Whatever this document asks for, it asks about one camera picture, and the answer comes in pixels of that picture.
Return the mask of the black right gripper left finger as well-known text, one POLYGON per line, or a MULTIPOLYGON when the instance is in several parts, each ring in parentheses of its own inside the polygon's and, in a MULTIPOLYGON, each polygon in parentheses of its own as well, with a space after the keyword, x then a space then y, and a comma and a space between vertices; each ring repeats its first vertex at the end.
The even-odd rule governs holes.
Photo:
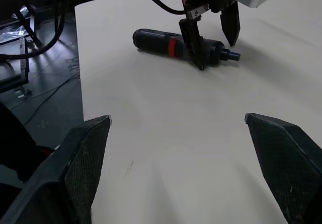
POLYGON ((91 223, 111 118, 71 129, 33 173, 1 223, 91 223))

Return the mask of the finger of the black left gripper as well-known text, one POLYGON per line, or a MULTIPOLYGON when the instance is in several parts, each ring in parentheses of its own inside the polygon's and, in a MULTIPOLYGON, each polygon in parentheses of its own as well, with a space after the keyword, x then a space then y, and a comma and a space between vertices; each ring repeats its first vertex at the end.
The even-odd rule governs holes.
POLYGON ((206 67, 206 59, 204 53, 204 40, 200 36, 197 22, 200 18, 195 19, 181 19, 179 21, 180 30, 188 50, 191 61, 200 69, 204 70, 206 67))
POLYGON ((231 5, 221 11, 220 15, 222 31, 231 47, 234 47, 240 32, 238 3, 234 1, 231 5))

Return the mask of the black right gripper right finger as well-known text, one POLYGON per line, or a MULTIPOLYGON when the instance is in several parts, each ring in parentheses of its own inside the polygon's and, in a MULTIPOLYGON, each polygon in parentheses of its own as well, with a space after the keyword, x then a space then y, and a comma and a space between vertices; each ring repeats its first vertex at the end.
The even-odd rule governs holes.
POLYGON ((321 148, 297 125, 247 113, 263 177, 288 223, 321 223, 321 148))

